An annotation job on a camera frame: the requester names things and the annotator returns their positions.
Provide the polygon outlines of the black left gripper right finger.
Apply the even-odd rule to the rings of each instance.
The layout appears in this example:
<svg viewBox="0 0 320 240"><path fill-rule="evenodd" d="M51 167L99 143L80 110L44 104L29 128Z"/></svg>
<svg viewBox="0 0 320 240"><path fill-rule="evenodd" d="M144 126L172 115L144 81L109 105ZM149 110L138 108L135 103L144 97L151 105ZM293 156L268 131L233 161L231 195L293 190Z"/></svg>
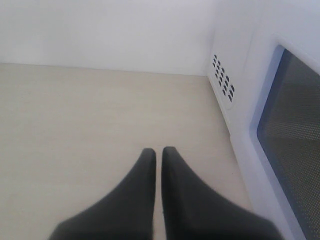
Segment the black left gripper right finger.
<svg viewBox="0 0 320 240"><path fill-rule="evenodd" d="M272 222L210 188L173 146L162 151L161 196L168 240L279 239Z"/></svg>

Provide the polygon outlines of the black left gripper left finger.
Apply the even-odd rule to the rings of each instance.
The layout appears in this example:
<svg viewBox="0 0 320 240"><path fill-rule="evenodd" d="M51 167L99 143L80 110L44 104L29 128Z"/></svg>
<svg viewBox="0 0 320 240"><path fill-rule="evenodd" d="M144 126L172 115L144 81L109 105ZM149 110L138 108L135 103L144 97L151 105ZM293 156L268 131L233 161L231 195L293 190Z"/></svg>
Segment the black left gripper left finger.
<svg viewBox="0 0 320 240"><path fill-rule="evenodd" d="M154 236L156 153L142 150L124 179L100 201L59 223L51 240L151 240Z"/></svg>

